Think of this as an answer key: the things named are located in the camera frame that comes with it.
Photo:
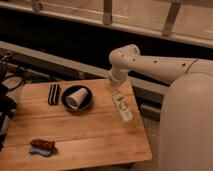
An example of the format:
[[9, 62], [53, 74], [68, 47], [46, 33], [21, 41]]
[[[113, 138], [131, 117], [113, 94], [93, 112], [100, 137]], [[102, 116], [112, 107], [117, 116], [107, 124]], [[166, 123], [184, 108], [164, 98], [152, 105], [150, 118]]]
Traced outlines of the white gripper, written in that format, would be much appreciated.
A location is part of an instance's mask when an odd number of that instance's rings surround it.
[[121, 94], [122, 91], [118, 86], [122, 85], [128, 77], [128, 73], [124, 70], [111, 69], [109, 71], [110, 92], [112, 95]]

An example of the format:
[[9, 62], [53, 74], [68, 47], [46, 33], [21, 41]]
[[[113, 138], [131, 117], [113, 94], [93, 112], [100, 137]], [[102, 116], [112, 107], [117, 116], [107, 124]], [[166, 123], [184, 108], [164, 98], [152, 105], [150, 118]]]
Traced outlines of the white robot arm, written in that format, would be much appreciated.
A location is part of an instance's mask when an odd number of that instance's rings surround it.
[[115, 87], [131, 71], [169, 85], [161, 108], [159, 171], [213, 171], [213, 61], [142, 56], [130, 44], [109, 55]]

